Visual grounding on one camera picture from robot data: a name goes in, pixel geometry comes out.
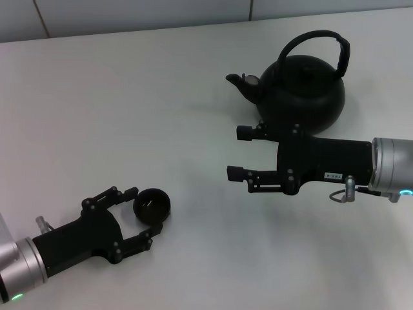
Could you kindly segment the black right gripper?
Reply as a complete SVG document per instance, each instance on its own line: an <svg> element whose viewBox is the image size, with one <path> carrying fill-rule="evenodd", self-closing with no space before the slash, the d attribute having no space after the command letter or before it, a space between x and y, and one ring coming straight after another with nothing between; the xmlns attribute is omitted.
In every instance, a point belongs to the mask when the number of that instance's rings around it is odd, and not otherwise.
<svg viewBox="0 0 413 310"><path fill-rule="evenodd" d="M247 182L249 193L297 194L305 183L345 183L349 176L357 185L368 185L373 172L369 141L317 138L302 130L260 121L255 127L238 125L237 140L278 142L277 170L248 170L228 166L229 181Z"/></svg>

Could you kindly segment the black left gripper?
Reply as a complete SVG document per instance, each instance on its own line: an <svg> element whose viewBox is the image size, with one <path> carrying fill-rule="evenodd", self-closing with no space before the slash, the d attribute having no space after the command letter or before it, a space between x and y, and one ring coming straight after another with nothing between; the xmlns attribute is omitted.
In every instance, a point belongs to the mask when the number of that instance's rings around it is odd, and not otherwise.
<svg viewBox="0 0 413 310"><path fill-rule="evenodd" d="M163 224L149 227L138 235L123 239L120 225L109 208L137 198L138 188L121 192L111 187L82 201L80 217L33 239L46 274L54 276L91 257L98 256L111 264L149 251L152 238L161 233Z"/></svg>

